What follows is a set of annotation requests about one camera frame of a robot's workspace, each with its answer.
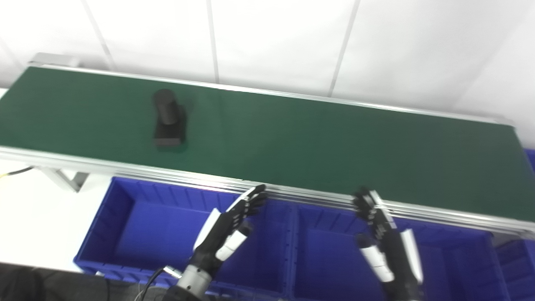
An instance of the white wall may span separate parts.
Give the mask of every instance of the white wall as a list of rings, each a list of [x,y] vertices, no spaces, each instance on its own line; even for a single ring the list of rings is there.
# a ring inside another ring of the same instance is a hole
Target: white wall
[[[0,3],[0,86],[85,66],[512,121],[535,148],[535,0]]]

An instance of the black cylinder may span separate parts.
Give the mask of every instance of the black cylinder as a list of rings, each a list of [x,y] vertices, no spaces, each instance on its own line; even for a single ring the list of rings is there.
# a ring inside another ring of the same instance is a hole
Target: black cylinder
[[[152,99],[158,111],[160,122],[171,125],[179,121],[178,104],[171,90],[158,90],[154,93]]]

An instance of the blue plastic bin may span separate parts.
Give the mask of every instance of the blue plastic bin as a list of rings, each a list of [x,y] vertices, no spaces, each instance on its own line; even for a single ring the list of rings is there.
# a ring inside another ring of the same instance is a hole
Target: blue plastic bin
[[[184,269],[210,211],[238,195],[114,178],[75,258],[84,271],[146,283],[159,267]],[[251,217],[253,235],[230,257],[212,290],[233,297],[279,298],[286,291],[292,207],[268,200]],[[174,285],[168,275],[158,285]]]
[[[237,194],[114,178],[75,262],[87,273],[146,283],[155,269],[184,269],[212,208]],[[242,300],[381,301],[383,293],[356,247],[366,224],[350,210],[268,200],[255,230],[218,273],[210,292]],[[509,301],[484,231],[412,220],[429,301]],[[160,286],[176,280],[163,274]]]
[[[498,247],[511,301],[535,301],[535,241],[516,240]]]
[[[426,300],[509,300],[491,234],[412,220],[396,223],[415,233]],[[297,226],[292,299],[384,300],[353,240],[355,233],[368,231],[364,222],[350,211],[302,205]]]
[[[528,160],[531,163],[531,167],[533,168],[533,171],[535,172],[535,149],[526,149],[526,155],[528,156]]]

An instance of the robotic hand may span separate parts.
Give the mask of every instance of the robotic hand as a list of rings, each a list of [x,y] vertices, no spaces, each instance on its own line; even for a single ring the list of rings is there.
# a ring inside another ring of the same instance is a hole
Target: robotic hand
[[[223,262],[252,231],[247,216],[258,213],[267,197],[265,185],[252,187],[234,201],[226,212],[214,208],[193,246],[193,256],[177,285],[169,288],[162,301],[202,300]]]
[[[357,217],[371,228],[378,246],[366,234],[357,234],[357,246],[386,292],[388,301],[422,300],[423,281],[418,248],[411,229],[399,232],[376,191],[362,188],[353,204]]]

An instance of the metal connector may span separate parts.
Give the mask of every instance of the metal connector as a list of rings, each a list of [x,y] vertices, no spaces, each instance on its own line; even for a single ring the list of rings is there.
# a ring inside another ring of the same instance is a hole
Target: metal connector
[[[176,279],[182,278],[182,272],[173,268],[172,266],[165,266],[164,272],[168,273],[169,275],[175,277]]]

